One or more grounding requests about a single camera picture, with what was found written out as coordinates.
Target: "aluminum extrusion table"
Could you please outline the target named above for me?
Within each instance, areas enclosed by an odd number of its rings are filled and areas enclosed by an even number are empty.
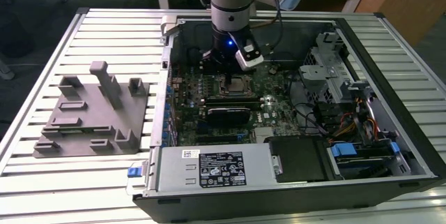
[[[0,144],[1,223],[152,223],[125,193],[126,168],[148,158],[156,94],[160,92],[162,52],[161,17],[208,15],[192,10],[90,9],[78,13],[42,70]],[[259,17],[273,16],[259,12]],[[343,17],[396,94],[446,160],[446,86],[384,18],[372,14],[283,12],[283,17]],[[54,107],[61,75],[88,73],[90,61],[106,61],[118,80],[140,77],[150,83],[141,140],[134,155],[36,159],[33,145]],[[352,67],[361,77],[359,66]],[[446,215],[446,188],[410,193],[356,210],[260,216],[205,223],[440,223]]]

